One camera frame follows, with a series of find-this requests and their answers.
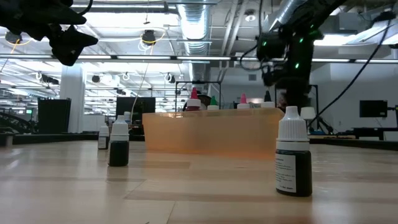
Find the orange transparent bin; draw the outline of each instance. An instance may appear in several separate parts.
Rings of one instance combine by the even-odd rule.
[[[273,159],[277,108],[143,114],[148,152]]]

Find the desk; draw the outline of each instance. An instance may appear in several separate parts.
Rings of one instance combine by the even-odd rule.
[[[398,223],[395,151],[312,145],[313,196],[294,198],[272,161],[130,146],[129,167],[108,167],[96,141],[0,150],[2,223]]]
[[[385,131],[398,131],[398,128],[354,128],[353,135],[356,139],[360,137],[378,137],[384,140]]]

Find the green bottle cap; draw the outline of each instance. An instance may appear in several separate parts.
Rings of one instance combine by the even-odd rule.
[[[210,105],[217,105],[217,101],[216,101],[216,97],[215,96],[212,96],[211,97],[211,102],[210,102]]]

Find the wooden tabletop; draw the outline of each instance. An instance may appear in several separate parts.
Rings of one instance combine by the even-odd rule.
[[[5,224],[398,223],[398,152],[313,145],[313,195],[275,191],[272,161],[146,153],[108,167],[95,141],[0,149]]]

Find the black monitor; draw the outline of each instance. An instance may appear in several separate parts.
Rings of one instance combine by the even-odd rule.
[[[117,97],[116,99],[116,115],[124,115],[125,111],[131,112],[135,97]],[[156,98],[139,97],[132,115],[133,121],[141,121],[143,113],[155,113]]]
[[[359,117],[386,118],[387,100],[361,100],[359,102]]]

